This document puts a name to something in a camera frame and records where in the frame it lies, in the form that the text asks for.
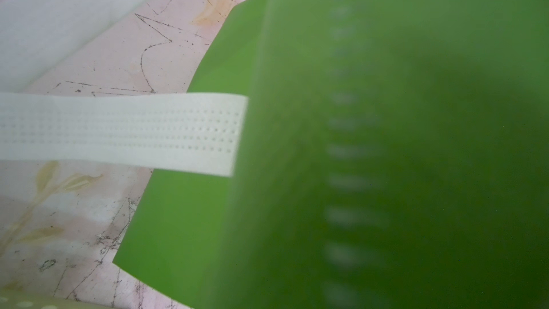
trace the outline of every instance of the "green object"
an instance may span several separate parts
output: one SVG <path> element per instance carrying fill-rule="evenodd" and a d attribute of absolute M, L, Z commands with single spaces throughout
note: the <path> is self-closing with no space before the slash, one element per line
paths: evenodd
<path fill-rule="evenodd" d="M 0 289 L 0 308 L 42 308 L 42 309 L 106 309 L 104 306 L 62 300 L 42 295 Z"/>
<path fill-rule="evenodd" d="M 229 14 L 189 92 L 247 94 L 267 0 Z M 114 263 L 165 295 L 202 308 L 219 250 L 229 179 L 156 169 Z"/>
<path fill-rule="evenodd" d="M 202 308 L 547 307 L 547 3 L 268 0 Z"/>

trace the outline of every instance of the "green plastic sheet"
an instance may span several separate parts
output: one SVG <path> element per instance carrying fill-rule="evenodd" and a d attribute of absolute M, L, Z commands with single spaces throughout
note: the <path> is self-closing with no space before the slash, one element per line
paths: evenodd
<path fill-rule="evenodd" d="M 196 70 L 189 92 L 246 95 L 267 0 L 229 14 Z M 194 308 L 219 250 L 229 178 L 156 169 L 114 263 Z"/>
<path fill-rule="evenodd" d="M 549 306 L 547 3 L 268 0 L 202 307 Z"/>

